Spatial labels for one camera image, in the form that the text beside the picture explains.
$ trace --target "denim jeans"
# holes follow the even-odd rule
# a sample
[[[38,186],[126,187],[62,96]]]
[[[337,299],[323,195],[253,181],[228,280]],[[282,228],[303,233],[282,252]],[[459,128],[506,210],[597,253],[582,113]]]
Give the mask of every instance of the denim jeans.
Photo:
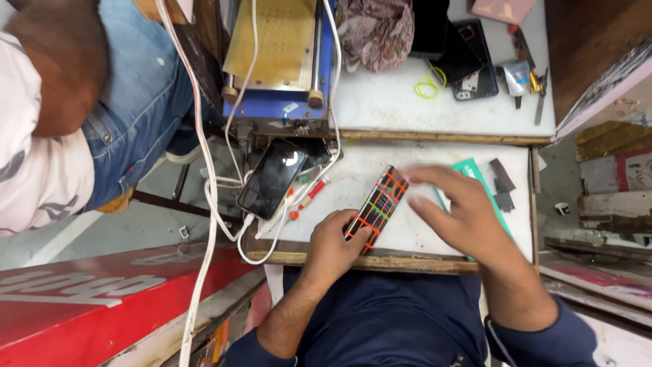
[[[110,76],[81,129],[95,166],[84,212],[121,195],[156,163],[192,106],[192,85],[166,30],[132,0],[103,0]]]

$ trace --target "white work table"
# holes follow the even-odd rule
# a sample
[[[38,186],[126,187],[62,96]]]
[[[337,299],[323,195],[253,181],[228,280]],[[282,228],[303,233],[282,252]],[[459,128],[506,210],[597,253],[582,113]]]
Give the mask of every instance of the white work table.
[[[466,5],[466,1],[451,1],[449,18],[452,21],[479,18],[467,13]],[[493,64],[501,65],[515,60],[516,50],[507,33],[507,25],[480,19]],[[537,2],[522,24],[522,29],[537,64],[535,72],[543,74],[548,66],[543,1]],[[546,142],[547,138],[554,136],[555,118],[550,83],[541,124],[536,126],[534,120],[538,95],[524,95],[522,107],[517,110],[505,82],[499,81],[499,93],[495,97],[456,101],[452,89],[446,88],[434,99],[423,99],[414,93],[413,87],[428,70],[425,60],[409,58],[400,68],[392,71],[371,73],[359,66],[355,73],[342,73],[335,100],[336,117],[342,135],[405,140],[343,140],[344,158],[327,174],[331,183],[300,212],[297,221],[285,225],[276,251],[268,263],[303,264],[315,225],[333,210],[359,209],[385,165],[397,168],[414,164],[450,165],[467,158],[474,158],[493,194],[496,193],[495,174],[489,162],[498,158],[503,163],[516,185],[516,189],[511,192],[516,209],[502,214],[516,245],[529,261],[535,262],[533,254],[536,246],[533,242],[531,214],[536,209],[532,206],[529,179],[530,148],[469,142],[483,141],[470,136],[489,136],[499,137],[492,142],[501,144],[505,141],[516,145],[544,144],[524,139],[520,142],[500,140],[503,137],[523,137]],[[462,142],[426,141],[450,140],[433,139],[434,135],[460,135],[461,138],[453,140]],[[448,246],[409,208],[407,199],[412,195],[424,195],[437,202],[432,186],[411,186],[376,241],[374,250],[369,256],[359,258],[354,266],[386,271],[476,274],[477,263],[467,261],[462,254]],[[263,240],[253,240],[251,232],[255,231],[248,234],[244,250],[251,259],[261,259],[271,245],[276,227],[273,232],[264,234]]]
[[[344,158],[328,172],[331,183],[326,185],[313,201],[299,212],[296,221],[283,228],[283,241],[307,243],[313,228],[334,210],[359,209],[369,195],[374,183],[386,165],[405,167],[414,164],[450,165],[474,158],[492,193],[494,174],[489,162],[498,158],[505,167],[516,189],[511,197],[516,209],[503,213],[516,245],[532,261],[533,239],[530,221],[530,185],[528,181],[529,148],[487,144],[452,142],[412,142],[401,140],[348,142],[343,147]],[[448,246],[408,206],[412,195],[423,195],[437,202],[431,185],[412,185],[401,200],[381,236],[375,243],[377,249],[405,251],[446,256],[461,256]],[[272,239],[276,227],[263,238]]]
[[[451,1],[448,13],[451,21],[480,18],[468,13],[466,6],[466,1]],[[507,24],[480,19],[494,66],[515,60],[516,50],[507,33]],[[535,72],[541,75],[548,67],[543,0],[537,1],[522,30],[537,66]],[[517,110],[504,81],[498,82],[498,95],[474,101],[456,101],[452,88],[440,91],[434,99],[417,96],[413,87],[428,69],[425,60],[408,58],[391,71],[372,73],[362,65],[355,73],[342,71],[335,98],[340,129],[546,138],[555,134],[550,76],[541,124],[535,126],[539,96],[524,95],[522,107]]]

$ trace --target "left hand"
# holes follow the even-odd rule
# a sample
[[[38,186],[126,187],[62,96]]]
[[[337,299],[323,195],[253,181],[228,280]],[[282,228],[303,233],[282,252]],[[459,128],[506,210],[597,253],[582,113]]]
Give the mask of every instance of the left hand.
[[[336,210],[312,231],[308,258],[299,277],[310,289],[325,294],[360,255],[371,228],[361,228],[351,240],[344,240],[344,226],[357,214],[356,209]]]

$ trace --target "white t-shirt with print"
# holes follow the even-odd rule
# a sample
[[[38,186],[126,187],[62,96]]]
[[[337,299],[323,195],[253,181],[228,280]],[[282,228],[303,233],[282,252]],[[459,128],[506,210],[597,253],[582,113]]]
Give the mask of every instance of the white t-shirt with print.
[[[18,39],[0,32],[0,237],[75,214],[93,192],[93,158],[81,129],[32,137],[40,87]]]

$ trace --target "shirt sleeve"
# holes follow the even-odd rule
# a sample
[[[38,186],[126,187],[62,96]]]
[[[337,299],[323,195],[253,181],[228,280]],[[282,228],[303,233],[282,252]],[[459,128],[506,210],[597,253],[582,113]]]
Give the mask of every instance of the shirt sleeve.
[[[550,327],[523,332],[496,325],[489,317],[484,329],[493,356],[512,367],[596,366],[595,333],[558,296],[559,317]]]
[[[295,367],[297,357],[290,359],[278,358],[263,348],[256,338],[256,329],[240,338],[226,352],[226,367],[259,366],[259,367]]]
[[[18,39],[0,31],[0,184],[29,153],[40,113],[41,79]]]

